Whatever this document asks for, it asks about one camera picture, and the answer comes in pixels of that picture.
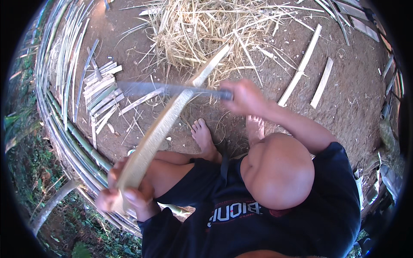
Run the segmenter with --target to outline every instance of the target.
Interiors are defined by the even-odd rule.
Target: foot
[[[200,158],[204,158],[206,160],[220,163],[222,161],[221,154],[216,150],[214,143],[212,142],[211,133],[205,123],[205,120],[200,118],[195,120],[194,124],[192,125],[192,138],[197,142],[199,147],[201,148],[201,155]]]
[[[252,146],[264,139],[264,120],[258,116],[248,115],[245,125],[248,132],[249,148],[252,148]]]

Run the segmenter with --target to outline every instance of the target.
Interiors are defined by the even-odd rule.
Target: green plant
[[[77,242],[72,251],[72,258],[91,258],[92,255],[83,242]]]

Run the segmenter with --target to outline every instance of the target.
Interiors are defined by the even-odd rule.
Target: brown soil
[[[110,61],[107,57],[112,56],[114,61],[117,61],[118,64],[121,64],[123,67],[123,71],[115,74],[117,81],[143,80],[149,73],[153,72],[153,77],[156,77],[154,80],[157,81],[159,78],[159,82],[165,82],[166,68],[151,67],[149,71],[143,71],[151,56],[149,58],[146,57],[142,63],[136,65],[134,62],[138,62],[143,57],[143,54],[129,50],[129,55],[127,55],[128,49],[134,49],[141,53],[146,53],[149,50],[152,41],[147,38],[149,34],[146,34],[145,31],[140,30],[134,32],[116,46],[121,38],[119,35],[122,32],[142,23],[142,21],[135,17],[138,16],[143,8],[119,9],[136,6],[139,5],[140,2],[141,1],[114,1],[110,4],[111,9],[106,12],[104,10],[104,3],[97,3],[90,15],[91,20],[83,40],[79,58],[80,63],[77,68],[78,76],[76,78],[78,81],[76,85],[79,83],[83,64],[87,58],[86,46],[92,46],[96,38],[100,40],[99,47],[96,50],[96,62],[98,66],[102,66]],[[305,1],[300,5],[321,9],[321,7],[313,1]],[[348,30],[350,33],[348,35],[350,46],[348,47],[344,43],[344,37],[337,22],[331,18],[304,18],[304,16],[309,14],[310,12],[308,11],[302,11],[299,17],[301,17],[303,22],[313,28],[316,27],[317,23],[320,23],[323,29],[321,31],[321,37],[304,71],[308,77],[303,76],[300,79],[287,101],[287,108],[307,116],[331,130],[345,147],[352,168],[363,167],[366,157],[378,147],[380,142],[377,125],[380,110],[384,102],[385,84],[381,82],[377,69],[380,68],[383,70],[388,58],[387,52],[382,43],[375,42],[365,34],[354,30]],[[306,51],[312,35],[313,32],[309,29],[297,22],[291,21],[291,23],[287,22],[287,26],[285,27],[280,26],[275,36],[267,37],[266,42],[270,42],[271,39],[273,39],[274,42],[271,43],[272,45],[283,49],[285,54],[289,55],[299,64],[303,57],[302,51]],[[259,52],[254,52],[253,56],[255,64],[261,65],[258,71],[263,83],[264,94],[268,98],[278,101],[291,81],[291,77],[272,60],[264,60]],[[317,109],[313,109],[310,106],[310,101],[323,74],[327,57],[333,59],[333,69]],[[294,70],[290,68],[288,69],[288,73],[293,75]],[[242,76],[252,79],[259,85],[255,72],[244,71]],[[179,76],[178,72],[174,68],[171,68],[169,78],[170,83],[176,83],[184,81],[187,76],[185,78]],[[239,74],[234,73],[232,79],[237,78],[240,78]],[[121,101],[121,107],[125,106],[126,99]],[[139,111],[143,110],[142,119],[138,120],[138,124],[143,132],[148,130],[163,108],[162,104],[156,107],[141,104],[138,107]],[[208,98],[199,97],[187,105],[182,112],[182,117],[191,124],[195,119],[203,117],[211,129],[214,142],[219,143],[223,140],[223,137],[225,137],[225,140],[228,141],[229,153],[231,156],[236,156],[248,150],[245,121],[243,117],[236,116],[232,113],[228,113],[222,117],[226,112],[219,102],[210,105]],[[126,156],[128,150],[137,146],[143,138],[142,133],[135,128],[122,144],[127,135],[126,130],[134,114],[134,111],[130,111],[126,113],[124,117],[114,115],[110,118],[109,122],[121,136],[115,136],[110,133],[108,127],[105,127],[97,137],[98,151],[112,162],[116,162],[122,156]],[[215,130],[220,119],[225,125],[225,129],[220,127]],[[89,137],[92,143],[91,127],[88,122],[88,114],[85,112],[85,105],[82,99],[77,126]],[[285,132],[281,127],[269,122],[265,123],[265,127],[266,135],[272,132]],[[168,136],[172,138],[172,140],[168,142],[168,150],[184,153],[200,152],[199,147],[191,137],[190,129],[185,125],[184,119],[176,121]]]

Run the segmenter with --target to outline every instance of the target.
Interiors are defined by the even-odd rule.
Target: leg
[[[189,163],[191,158],[203,158],[214,163],[221,163],[222,156],[212,142],[211,133],[205,121],[200,118],[195,121],[192,128],[192,137],[201,147],[201,154],[160,151],[146,171],[145,178],[155,188],[155,198],[169,191],[194,167],[193,163]]]
[[[283,210],[302,203],[314,180],[308,150],[286,134],[264,138],[260,118],[247,117],[247,129],[250,151],[241,162],[240,172],[248,191],[270,209]]]

